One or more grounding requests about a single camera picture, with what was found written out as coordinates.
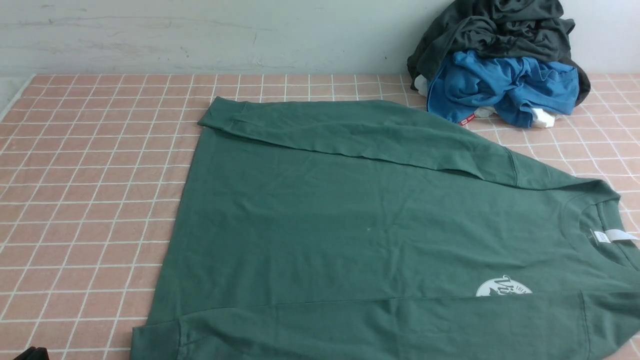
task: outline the blue garment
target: blue garment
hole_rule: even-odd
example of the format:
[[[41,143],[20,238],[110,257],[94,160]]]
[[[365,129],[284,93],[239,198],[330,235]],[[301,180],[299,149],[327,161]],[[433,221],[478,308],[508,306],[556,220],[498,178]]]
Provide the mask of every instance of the blue garment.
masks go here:
[[[447,56],[429,84],[427,110],[460,122],[481,106],[493,106],[506,122],[531,127],[531,108],[568,115],[578,91],[578,72],[569,65],[458,51]]]

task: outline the shoulder seam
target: shoulder seam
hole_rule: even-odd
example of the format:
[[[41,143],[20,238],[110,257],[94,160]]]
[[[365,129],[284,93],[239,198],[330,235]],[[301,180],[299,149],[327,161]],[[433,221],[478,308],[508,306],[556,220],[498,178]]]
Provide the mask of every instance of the shoulder seam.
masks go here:
[[[507,155],[509,156],[509,161],[511,162],[511,169],[513,170],[513,175],[515,176],[515,186],[519,187],[519,179],[518,179],[518,169],[516,168],[516,160],[513,158],[513,154],[511,153],[511,150],[507,149],[506,147],[503,147],[504,150],[507,152]]]

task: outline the white wall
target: white wall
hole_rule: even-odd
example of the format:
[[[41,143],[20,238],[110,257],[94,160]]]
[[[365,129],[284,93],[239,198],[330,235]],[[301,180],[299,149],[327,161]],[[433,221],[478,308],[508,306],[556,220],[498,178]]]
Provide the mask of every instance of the white wall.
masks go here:
[[[451,0],[0,0],[0,75],[406,71]],[[573,58],[640,71],[638,0],[564,0]]]

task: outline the white cloth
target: white cloth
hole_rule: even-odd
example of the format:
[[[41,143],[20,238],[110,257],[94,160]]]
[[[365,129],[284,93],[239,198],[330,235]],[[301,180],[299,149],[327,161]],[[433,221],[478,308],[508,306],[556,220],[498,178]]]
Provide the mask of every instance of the white cloth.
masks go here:
[[[429,81],[422,75],[418,75],[415,80],[413,80],[413,85],[416,89],[418,89],[418,94],[426,97],[429,95]]]

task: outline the white printed logo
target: white printed logo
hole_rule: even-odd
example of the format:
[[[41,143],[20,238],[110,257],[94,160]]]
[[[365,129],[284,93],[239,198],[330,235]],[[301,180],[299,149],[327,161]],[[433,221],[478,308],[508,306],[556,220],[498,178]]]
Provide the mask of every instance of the white printed logo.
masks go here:
[[[476,296],[508,295],[508,294],[530,294],[528,287],[511,280],[507,275],[498,279],[491,279],[480,285]]]

